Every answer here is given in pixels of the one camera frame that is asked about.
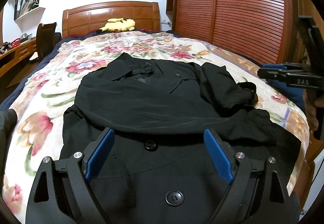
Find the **dark jacket sleeve forearm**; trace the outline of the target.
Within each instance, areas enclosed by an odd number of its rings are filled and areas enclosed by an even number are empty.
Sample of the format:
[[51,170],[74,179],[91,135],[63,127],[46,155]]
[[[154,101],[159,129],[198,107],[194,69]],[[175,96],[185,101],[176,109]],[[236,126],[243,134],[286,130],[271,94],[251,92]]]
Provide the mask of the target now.
[[12,130],[15,128],[18,117],[14,109],[1,110],[0,120],[0,151],[1,151],[1,180],[4,175],[5,156],[7,152],[7,144]]

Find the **right hand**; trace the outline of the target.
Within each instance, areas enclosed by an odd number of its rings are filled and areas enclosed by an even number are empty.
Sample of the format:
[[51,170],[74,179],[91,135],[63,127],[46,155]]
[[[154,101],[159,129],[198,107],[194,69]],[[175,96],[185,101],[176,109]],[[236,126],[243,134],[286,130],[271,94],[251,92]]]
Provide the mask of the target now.
[[306,117],[308,120],[309,128],[316,131],[319,126],[319,121],[316,117],[317,109],[323,108],[323,94],[316,99],[311,99],[311,96],[315,93],[310,89],[306,89],[303,92],[303,98],[305,102]]

